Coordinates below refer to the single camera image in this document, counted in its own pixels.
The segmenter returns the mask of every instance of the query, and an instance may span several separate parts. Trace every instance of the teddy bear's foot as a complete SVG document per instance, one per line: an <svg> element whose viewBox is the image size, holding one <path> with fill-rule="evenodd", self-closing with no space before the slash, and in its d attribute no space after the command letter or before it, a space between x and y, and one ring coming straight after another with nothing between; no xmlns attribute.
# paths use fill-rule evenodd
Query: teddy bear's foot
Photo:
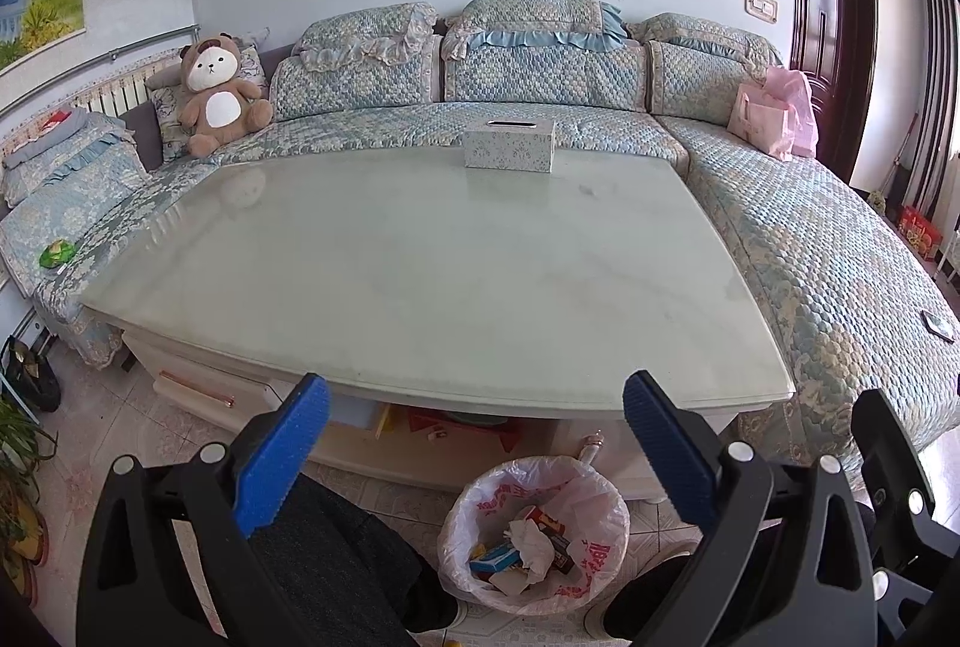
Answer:
<svg viewBox="0 0 960 647"><path fill-rule="evenodd" d="M269 100L258 100L251 103L247 112L247 131L254 133L270 124L274 118L274 105Z"/></svg>
<svg viewBox="0 0 960 647"><path fill-rule="evenodd" d="M186 148L194 157L209 157L220 148L220 142L213 136L204 136L202 133L190 136Z"/></svg>

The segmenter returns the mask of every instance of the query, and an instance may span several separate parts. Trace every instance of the trash can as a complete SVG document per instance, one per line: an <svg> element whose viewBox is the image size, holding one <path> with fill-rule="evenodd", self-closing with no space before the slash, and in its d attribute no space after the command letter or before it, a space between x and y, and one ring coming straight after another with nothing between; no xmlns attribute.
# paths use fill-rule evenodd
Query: trash can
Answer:
<svg viewBox="0 0 960 647"><path fill-rule="evenodd" d="M544 581L507 596L473 575L477 544L503 541L511 520L535 505L563 523L570 572L551 570ZM512 615L559 615L586 605L620 569L630 538L630 513L616 487L580 461L565 457L513 460L467 485L438 538L440 578L451 593Z"/></svg>

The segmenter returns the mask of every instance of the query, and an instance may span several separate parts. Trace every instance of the gold drawer handle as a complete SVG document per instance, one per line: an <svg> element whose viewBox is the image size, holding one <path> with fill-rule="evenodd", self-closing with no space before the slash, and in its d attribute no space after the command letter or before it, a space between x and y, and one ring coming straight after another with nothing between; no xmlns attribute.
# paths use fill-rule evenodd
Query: gold drawer handle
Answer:
<svg viewBox="0 0 960 647"><path fill-rule="evenodd" d="M161 371L160 376L164 379L169 379L171 382L179 384L181 387L185 387L187 390L192 390L194 393L200 393L201 396L205 398L212 398L213 401L220 401L227 409L233 408L234 399L233 396L224 396L222 393L213 393L209 390L205 390L200 385L195 382L191 382L188 379L183 379L182 377L174 377L173 374L169 371Z"/></svg>

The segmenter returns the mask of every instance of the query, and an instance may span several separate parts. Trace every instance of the stuffed animal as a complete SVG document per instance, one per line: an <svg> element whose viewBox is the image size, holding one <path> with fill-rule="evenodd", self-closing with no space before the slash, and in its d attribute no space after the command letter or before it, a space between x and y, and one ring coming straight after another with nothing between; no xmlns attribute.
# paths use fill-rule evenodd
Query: stuffed animal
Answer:
<svg viewBox="0 0 960 647"><path fill-rule="evenodd" d="M190 154L207 157L230 141L256 133L274 118L260 88L237 79L240 50L225 32L181 49L181 80L197 93L181 113L181 123L196 128L187 141Z"/></svg>

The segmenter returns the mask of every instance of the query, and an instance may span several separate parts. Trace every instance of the smartphone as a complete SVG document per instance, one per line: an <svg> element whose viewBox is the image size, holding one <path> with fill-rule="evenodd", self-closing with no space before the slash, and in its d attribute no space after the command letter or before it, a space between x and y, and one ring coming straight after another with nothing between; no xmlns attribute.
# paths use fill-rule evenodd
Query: smartphone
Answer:
<svg viewBox="0 0 960 647"><path fill-rule="evenodd" d="M926 326L926 329L929 330L934 336L939 336L948 344L953 343L954 337L952 326L949 326L937 315L930 314L930 312L928 312L926 309L923 309L923 311L920 312L920 316L923 317L923 324Z"/></svg>

